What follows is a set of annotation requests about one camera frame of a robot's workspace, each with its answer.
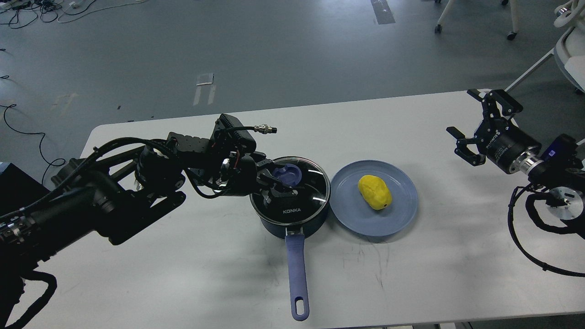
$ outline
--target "white table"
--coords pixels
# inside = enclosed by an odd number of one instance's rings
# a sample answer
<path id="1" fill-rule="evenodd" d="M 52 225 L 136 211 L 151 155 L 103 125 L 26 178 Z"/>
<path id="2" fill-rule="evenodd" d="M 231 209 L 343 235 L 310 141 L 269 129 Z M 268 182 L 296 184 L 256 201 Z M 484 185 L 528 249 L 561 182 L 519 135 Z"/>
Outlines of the white table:
<path id="1" fill-rule="evenodd" d="M 585 311 L 585 279 L 542 271 L 508 234 L 507 203 L 526 177 L 490 162 L 471 167 L 453 153 L 445 128 L 469 135 L 481 119 L 480 104 L 465 92 L 235 115 L 245 125 L 278 127 L 275 135 L 254 134 L 268 157 L 307 157 L 330 178 L 361 159 L 398 166 L 419 193 L 415 221 L 372 243 L 330 213 L 305 244 L 311 315 L 299 323 L 290 315 L 284 241 L 264 229 L 247 197 L 206 200 L 185 185 L 180 208 L 124 244 L 91 233 L 41 264 L 59 287 L 29 328 L 333 328 Z M 217 117 L 99 126 L 82 155 L 120 136 L 208 138 Z M 526 249 L 585 270 L 585 241 L 540 231 L 523 200 L 516 223 Z M 43 288 L 27 285 L 18 309 Z"/>

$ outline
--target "handle hole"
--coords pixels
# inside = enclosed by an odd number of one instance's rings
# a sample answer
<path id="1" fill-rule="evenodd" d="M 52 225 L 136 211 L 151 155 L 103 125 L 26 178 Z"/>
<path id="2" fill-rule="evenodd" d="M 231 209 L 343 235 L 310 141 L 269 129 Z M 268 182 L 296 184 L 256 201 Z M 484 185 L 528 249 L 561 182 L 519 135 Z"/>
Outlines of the handle hole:
<path id="1" fill-rule="evenodd" d="M 305 301 L 302 299 L 302 297 L 297 297 L 295 299 L 295 307 L 297 309 L 297 315 L 303 315 L 305 314 Z"/>

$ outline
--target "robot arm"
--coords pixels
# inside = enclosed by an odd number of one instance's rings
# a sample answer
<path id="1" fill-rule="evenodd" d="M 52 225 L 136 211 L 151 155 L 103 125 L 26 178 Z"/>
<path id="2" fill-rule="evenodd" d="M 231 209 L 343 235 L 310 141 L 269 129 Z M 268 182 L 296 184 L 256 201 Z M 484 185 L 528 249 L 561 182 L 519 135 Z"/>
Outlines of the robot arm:
<path id="1" fill-rule="evenodd" d="M 561 134 L 539 156 L 541 144 L 515 126 L 511 118 L 522 111 L 522 105 L 503 90 L 492 90 L 481 96 L 477 90 L 468 90 L 468 94 L 481 102 L 483 120 L 473 134 L 466 138 L 455 127 L 447 131 L 456 139 L 455 154 L 472 166 L 482 165 L 486 157 L 506 174 L 523 172 L 528 176 L 530 186 L 518 187 L 512 194 L 509 206 L 508 226 L 512 239 L 519 249 L 535 264 L 544 270 L 571 276 L 585 276 L 585 273 L 571 272 L 548 265 L 528 254 L 519 244 L 514 232 L 513 208 L 525 191 L 532 194 L 526 199 L 526 210 L 530 219 L 542 230 L 556 234 L 576 233 L 585 239 L 585 172 L 583 164 L 577 158 L 577 144 L 570 136 Z M 476 145 L 477 153 L 468 146 Z M 548 210 L 565 224 L 557 227 L 546 224 L 535 203 L 545 201 Z"/>
<path id="2" fill-rule="evenodd" d="M 14 287 L 0 296 L 0 324 L 4 327 L 23 292 L 22 278 L 38 276 L 33 269 L 39 261 L 47 261 L 91 231 L 113 245 L 125 242 L 180 206 L 185 194 L 178 189 L 186 181 L 206 198 L 252 193 L 293 196 L 294 190 L 272 175 L 281 166 L 256 151 L 248 130 L 277 131 L 267 125 L 246 127 L 234 116 L 222 114 L 209 139 L 174 132 L 166 140 L 120 138 L 94 148 L 85 159 L 71 159 L 51 178 L 55 190 L 0 217 L 0 280 Z M 100 159 L 135 143 L 145 146 Z M 111 172 L 119 165 L 121 169 Z M 136 190 L 119 184 L 130 174 L 138 183 Z M 211 188 L 214 194 L 204 194 L 199 186 Z"/>

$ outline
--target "yellow potato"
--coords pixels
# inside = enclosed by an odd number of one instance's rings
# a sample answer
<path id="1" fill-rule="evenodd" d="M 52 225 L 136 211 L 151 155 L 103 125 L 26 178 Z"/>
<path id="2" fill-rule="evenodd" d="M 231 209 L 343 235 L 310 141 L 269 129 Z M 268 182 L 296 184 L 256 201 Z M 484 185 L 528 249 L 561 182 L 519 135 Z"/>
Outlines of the yellow potato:
<path id="1" fill-rule="evenodd" d="M 392 203 L 392 194 L 383 179 L 365 175 L 357 182 L 362 197 L 375 210 L 382 210 Z"/>

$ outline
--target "purple lid knob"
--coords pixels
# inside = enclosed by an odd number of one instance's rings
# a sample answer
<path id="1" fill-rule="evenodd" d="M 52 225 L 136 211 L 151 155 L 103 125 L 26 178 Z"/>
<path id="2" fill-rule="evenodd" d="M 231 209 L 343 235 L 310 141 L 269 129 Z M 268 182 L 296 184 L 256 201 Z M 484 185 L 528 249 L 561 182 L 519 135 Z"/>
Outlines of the purple lid knob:
<path id="1" fill-rule="evenodd" d="M 272 176 L 282 181 L 284 184 L 289 186 L 297 186 L 301 182 L 302 172 L 301 169 L 292 163 L 287 163 L 280 169 L 274 169 Z"/>

